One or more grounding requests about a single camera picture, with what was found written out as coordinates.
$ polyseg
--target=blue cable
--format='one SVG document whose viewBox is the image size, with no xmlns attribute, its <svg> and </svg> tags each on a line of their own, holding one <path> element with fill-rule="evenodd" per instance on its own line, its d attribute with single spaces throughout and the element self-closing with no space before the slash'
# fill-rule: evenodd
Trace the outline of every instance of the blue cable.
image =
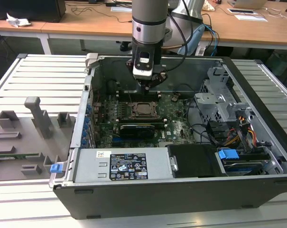
<svg viewBox="0 0 287 228">
<path fill-rule="evenodd" d="M 215 36 L 215 46 L 214 46 L 213 52 L 211 53 L 211 56 L 213 56 L 215 53 L 215 50 L 217 49 L 217 45 L 218 45 L 216 33 L 209 26 L 207 26 L 207 25 L 204 25 L 204 26 Z"/>
</svg>

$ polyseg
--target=computer case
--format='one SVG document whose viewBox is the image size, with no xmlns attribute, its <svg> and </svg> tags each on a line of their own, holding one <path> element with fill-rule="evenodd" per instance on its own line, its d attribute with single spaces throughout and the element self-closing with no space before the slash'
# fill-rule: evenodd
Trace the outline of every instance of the computer case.
<svg viewBox="0 0 287 228">
<path fill-rule="evenodd" d="M 59 22 L 65 14 L 64 0 L 0 0 L 0 20 L 6 13 L 15 18 Z"/>
</svg>

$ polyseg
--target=warning label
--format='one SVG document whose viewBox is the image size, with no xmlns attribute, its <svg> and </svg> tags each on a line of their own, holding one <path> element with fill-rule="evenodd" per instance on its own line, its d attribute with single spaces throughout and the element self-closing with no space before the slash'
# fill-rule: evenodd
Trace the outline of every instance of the warning label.
<svg viewBox="0 0 287 228">
<path fill-rule="evenodd" d="M 110 179 L 112 181 L 148 179 L 145 153 L 111 154 Z"/>
</svg>

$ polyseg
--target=white slatted table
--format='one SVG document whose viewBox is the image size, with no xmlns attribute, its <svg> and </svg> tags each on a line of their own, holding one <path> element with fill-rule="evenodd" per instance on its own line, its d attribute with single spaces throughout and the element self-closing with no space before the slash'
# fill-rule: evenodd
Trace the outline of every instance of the white slatted table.
<svg viewBox="0 0 287 228">
<path fill-rule="evenodd" d="M 85 78 L 84 61 L 84 56 L 28 55 L 25 59 L 16 59 L 0 81 L 0 111 L 15 110 L 19 117 L 31 116 L 23 103 L 27 96 L 40 96 L 41 108 L 49 115 L 66 111 L 76 116 Z M 287 105 L 287 92 L 269 82 L 275 80 L 267 76 L 268 72 L 262 74 L 262 66 L 252 61 L 235 60 L 234 63 L 266 105 Z M 287 111 L 278 110 L 273 108 L 272 113 L 287 129 L 284 122 Z M 75 220 L 47 183 L 48 180 L 30 180 L 18 185 L 0 185 L 0 227 L 287 228 L 287 193 L 258 209 Z"/>
<path fill-rule="evenodd" d="M 0 112 L 14 110 L 18 117 L 32 116 L 26 97 L 39 96 L 49 116 L 69 112 L 76 116 L 86 74 L 85 56 L 28 55 L 16 59 L 0 81 Z"/>
<path fill-rule="evenodd" d="M 254 60 L 233 62 L 287 133 L 287 89 L 263 64 L 257 64 Z M 245 102 L 236 86 L 234 90 Z"/>
</svg>

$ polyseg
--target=laptop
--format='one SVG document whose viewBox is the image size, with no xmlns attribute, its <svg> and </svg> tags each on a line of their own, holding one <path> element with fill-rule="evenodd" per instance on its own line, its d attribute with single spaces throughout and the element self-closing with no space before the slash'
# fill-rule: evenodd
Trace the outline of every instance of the laptop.
<svg viewBox="0 0 287 228">
<path fill-rule="evenodd" d="M 228 3 L 236 8 L 260 9 L 268 0 L 229 0 Z"/>
</svg>

